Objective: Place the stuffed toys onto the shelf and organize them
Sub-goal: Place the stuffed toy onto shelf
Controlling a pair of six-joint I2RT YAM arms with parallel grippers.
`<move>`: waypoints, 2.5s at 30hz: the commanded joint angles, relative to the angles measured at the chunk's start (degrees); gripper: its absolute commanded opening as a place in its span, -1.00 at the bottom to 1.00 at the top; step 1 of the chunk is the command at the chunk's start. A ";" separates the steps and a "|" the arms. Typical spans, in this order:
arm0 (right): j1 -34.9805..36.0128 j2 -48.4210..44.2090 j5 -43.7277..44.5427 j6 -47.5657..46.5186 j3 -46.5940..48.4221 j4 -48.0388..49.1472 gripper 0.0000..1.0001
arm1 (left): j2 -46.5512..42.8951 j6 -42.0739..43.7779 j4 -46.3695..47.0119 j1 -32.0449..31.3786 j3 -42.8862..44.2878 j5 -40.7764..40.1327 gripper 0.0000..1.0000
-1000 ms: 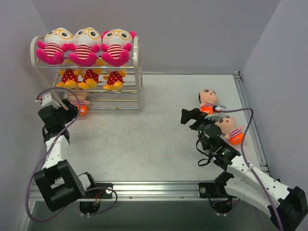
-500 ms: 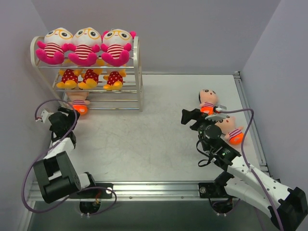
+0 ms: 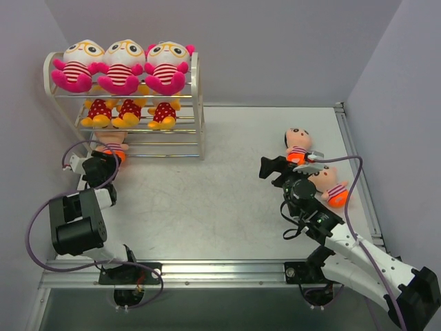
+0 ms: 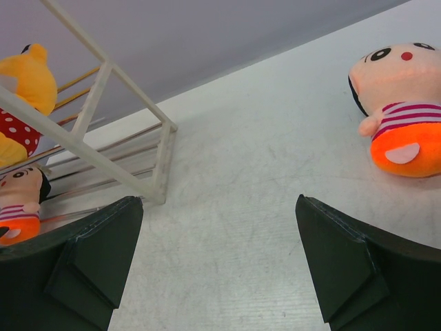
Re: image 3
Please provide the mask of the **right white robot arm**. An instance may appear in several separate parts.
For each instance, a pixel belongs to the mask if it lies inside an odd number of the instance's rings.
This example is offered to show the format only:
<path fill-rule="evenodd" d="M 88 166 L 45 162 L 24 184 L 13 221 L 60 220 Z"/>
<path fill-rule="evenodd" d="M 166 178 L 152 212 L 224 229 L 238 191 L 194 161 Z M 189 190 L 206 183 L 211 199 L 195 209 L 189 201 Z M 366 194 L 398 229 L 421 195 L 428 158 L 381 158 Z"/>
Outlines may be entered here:
<path fill-rule="evenodd" d="M 318 243 L 307 258 L 305 272 L 314 282 L 339 283 L 383 308 L 401 330 L 423 330 L 440 309 L 437 275 L 427 267 L 416 269 L 387 254 L 353 228 L 349 216 L 340 217 L 316 198 L 317 188 L 308 179 L 330 163 L 319 152 L 306 155 L 298 165 L 279 156 L 262 157 L 259 177 L 277 172 L 272 185 L 283 191 L 285 218 Z"/>

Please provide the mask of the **peach boy plush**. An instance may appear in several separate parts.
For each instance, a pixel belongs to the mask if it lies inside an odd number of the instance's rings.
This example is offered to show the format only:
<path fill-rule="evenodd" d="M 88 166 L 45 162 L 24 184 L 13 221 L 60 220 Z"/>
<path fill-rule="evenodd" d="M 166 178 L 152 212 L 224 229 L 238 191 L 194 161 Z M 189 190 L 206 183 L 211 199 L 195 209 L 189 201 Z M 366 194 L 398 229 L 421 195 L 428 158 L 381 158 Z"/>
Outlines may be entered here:
<path fill-rule="evenodd" d="M 315 185 L 321 199 L 332 208 L 343 208 L 349 198 L 348 181 L 340 181 L 335 167 L 325 165 L 308 179 Z"/>
<path fill-rule="evenodd" d="M 297 165 L 305 164 L 305 157 L 312 147 L 308 131 L 290 128 L 285 132 L 286 159 Z"/>
<path fill-rule="evenodd" d="M 109 155 L 114 152 L 123 163 L 129 149 L 129 145 L 125 143 L 127 135 L 127 132 L 118 130 L 96 131 L 96 140 L 100 141 L 101 144 L 96 143 L 95 150 Z"/>

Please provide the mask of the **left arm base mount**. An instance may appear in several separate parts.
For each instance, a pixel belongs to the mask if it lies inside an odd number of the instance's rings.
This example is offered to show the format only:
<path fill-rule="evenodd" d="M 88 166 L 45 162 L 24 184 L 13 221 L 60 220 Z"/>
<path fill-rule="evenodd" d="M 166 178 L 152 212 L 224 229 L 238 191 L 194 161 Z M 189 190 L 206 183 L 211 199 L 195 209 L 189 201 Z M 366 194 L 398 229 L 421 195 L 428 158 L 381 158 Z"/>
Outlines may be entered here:
<path fill-rule="evenodd" d="M 128 262 L 140 263 L 149 270 L 155 270 L 161 274 L 162 263 L 157 261 L 138 262 L 128 247 L 126 247 Z M 112 264 L 110 267 L 101 267 L 98 283 L 99 285 L 159 285 L 158 276 L 145 268 L 125 264 Z"/>

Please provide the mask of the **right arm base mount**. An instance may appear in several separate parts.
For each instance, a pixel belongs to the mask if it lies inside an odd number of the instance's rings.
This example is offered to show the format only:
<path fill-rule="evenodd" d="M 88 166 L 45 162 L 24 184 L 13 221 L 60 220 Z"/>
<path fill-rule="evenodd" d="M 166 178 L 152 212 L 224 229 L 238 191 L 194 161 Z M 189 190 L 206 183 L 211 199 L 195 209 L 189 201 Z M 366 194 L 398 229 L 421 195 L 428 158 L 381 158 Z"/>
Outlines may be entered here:
<path fill-rule="evenodd" d="M 328 284 L 322 271 L 325 261 L 336 253 L 324 246 L 316 248 L 305 260 L 284 262 L 285 282 L 294 285 Z"/>

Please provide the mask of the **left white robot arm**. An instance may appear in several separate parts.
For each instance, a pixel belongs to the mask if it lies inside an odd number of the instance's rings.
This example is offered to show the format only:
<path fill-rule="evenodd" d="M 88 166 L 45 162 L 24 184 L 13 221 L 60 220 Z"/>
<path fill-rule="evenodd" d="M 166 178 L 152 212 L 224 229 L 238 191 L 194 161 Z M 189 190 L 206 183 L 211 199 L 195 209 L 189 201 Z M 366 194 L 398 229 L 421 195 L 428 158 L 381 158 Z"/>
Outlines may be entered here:
<path fill-rule="evenodd" d="M 83 190 L 51 199 L 49 207 L 51 240 L 59 255 L 83 256 L 101 261 L 104 270 L 113 270 L 123 283 L 139 277 L 139 266 L 127 245 L 107 242 L 107 228 L 102 211 L 116 205 L 113 180 L 121 158 L 94 151 L 88 157 L 73 154 L 64 166 L 81 175 L 88 185 Z"/>

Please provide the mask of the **yellow bear plush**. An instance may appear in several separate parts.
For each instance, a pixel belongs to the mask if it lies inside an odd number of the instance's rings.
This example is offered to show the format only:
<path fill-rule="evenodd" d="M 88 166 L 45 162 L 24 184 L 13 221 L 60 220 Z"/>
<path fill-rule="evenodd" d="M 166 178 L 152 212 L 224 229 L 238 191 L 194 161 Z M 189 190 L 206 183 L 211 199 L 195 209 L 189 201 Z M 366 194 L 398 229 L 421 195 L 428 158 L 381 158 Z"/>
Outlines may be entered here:
<path fill-rule="evenodd" d="M 137 126 L 141 120 L 142 108 L 147 103 L 147 97 L 141 95 L 149 94 L 147 86 L 140 86 L 137 90 L 136 98 L 124 99 L 121 104 L 116 106 L 117 117 L 112 120 L 115 128 L 131 128 Z"/>
<path fill-rule="evenodd" d="M 151 130 L 170 130 L 176 124 L 176 112 L 181 109 L 179 98 L 153 98 L 153 106 L 147 111 L 152 115 L 148 123 Z"/>
<path fill-rule="evenodd" d="M 105 128 L 112 120 L 112 111 L 116 107 L 119 99 L 92 97 L 84 101 L 84 106 L 88 110 L 85 118 L 81 120 L 81 125 L 87 128 Z"/>

